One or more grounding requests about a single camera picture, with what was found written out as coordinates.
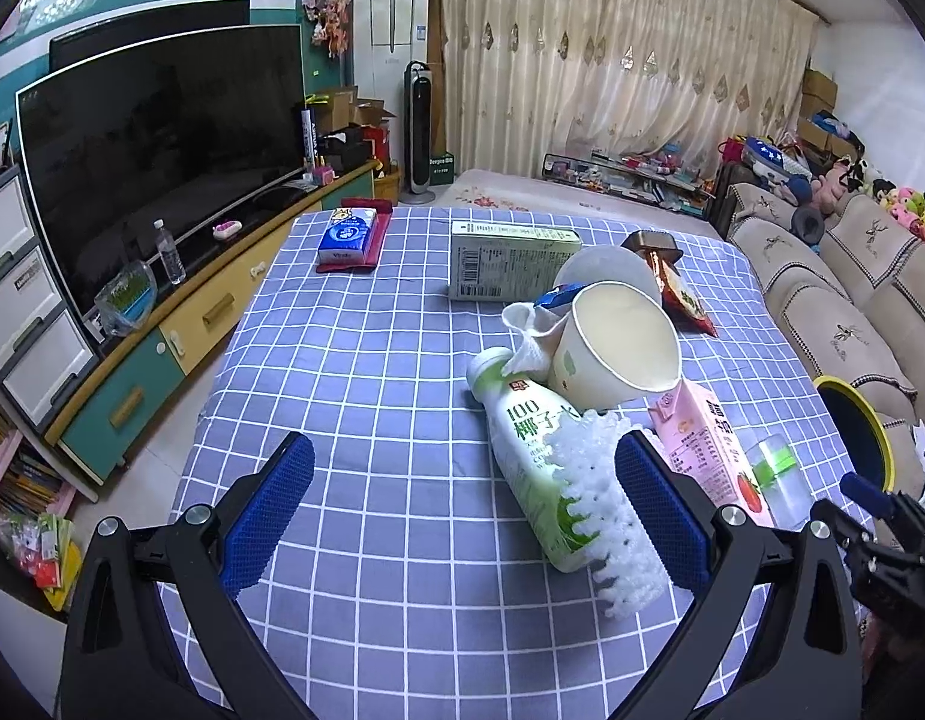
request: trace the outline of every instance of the beige curtain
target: beige curtain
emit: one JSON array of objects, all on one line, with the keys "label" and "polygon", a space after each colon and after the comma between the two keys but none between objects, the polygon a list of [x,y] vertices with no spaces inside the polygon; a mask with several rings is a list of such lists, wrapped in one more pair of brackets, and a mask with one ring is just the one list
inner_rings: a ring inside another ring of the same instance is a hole
[{"label": "beige curtain", "polygon": [[448,148],[537,175],[546,151],[670,141],[711,175],[792,122],[816,16],[790,0],[442,0]]}]

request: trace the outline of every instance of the white foam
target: white foam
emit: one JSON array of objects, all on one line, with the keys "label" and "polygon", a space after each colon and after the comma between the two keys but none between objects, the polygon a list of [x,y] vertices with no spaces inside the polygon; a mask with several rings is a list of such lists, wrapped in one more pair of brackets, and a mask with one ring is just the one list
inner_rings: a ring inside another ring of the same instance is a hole
[{"label": "white foam", "polygon": [[593,579],[605,585],[598,595],[609,603],[608,617],[637,613],[669,584],[662,560],[616,478],[616,445],[632,430],[642,429],[618,413],[600,416],[591,410],[580,420],[561,419],[546,439],[552,446],[550,462],[560,466],[554,477],[565,484],[563,496],[576,499],[567,511],[585,517],[573,530],[580,536],[598,533],[582,549],[589,560],[605,561]]}]

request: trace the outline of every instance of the metal screw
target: metal screw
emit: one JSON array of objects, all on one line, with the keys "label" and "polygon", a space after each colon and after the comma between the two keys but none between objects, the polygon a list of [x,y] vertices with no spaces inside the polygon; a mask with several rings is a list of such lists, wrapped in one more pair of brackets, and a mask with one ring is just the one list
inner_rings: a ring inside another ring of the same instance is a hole
[{"label": "metal screw", "polygon": [[207,522],[209,517],[213,514],[212,509],[208,506],[203,506],[202,503],[196,504],[195,506],[189,507],[186,509],[186,522],[190,525],[202,525],[202,523]]},{"label": "metal screw", "polygon": [[729,525],[739,526],[746,522],[746,513],[738,506],[728,506],[723,509],[723,520]]},{"label": "metal screw", "polygon": [[809,523],[809,530],[816,538],[829,538],[829,526],[818,519]]},{"label": "metal screw", "polygon": [[119,520],[116,517],[106,517],[96,526],[96,533],[100,536],[112,536],[117,528],[119,528]]}]

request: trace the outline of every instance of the sofa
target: sofa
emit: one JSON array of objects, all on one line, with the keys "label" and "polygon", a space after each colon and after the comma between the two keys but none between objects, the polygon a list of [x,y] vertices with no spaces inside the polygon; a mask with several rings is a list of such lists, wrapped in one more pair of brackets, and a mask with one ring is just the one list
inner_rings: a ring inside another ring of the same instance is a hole
[{"label": "sofa", "polygon": [[811,378],[837,376],[872,404],[893,447],[896,490],[920,499],[912,425],[925,423],[925,244],[855,194],[826,220],[816,254],[789,232],[784,200],[749,184],[730,193],[728,240],[752,264],[768,312]]}]

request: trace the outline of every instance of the barcode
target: barcode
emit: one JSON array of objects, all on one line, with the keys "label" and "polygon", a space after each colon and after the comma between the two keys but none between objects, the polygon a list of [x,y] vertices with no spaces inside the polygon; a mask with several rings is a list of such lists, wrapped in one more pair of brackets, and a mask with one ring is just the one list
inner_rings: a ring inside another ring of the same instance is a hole
[{"label": "barcode", "polygon": [[499,298],[502,293],[502,287],[488,287],[485,284],[475,286],[460,285],[460,295],[465,295],[466,298]]},{"label": "barcode", "polygon": [[462,280],[468,282],[479,281],[479,252],[462,252]]}]

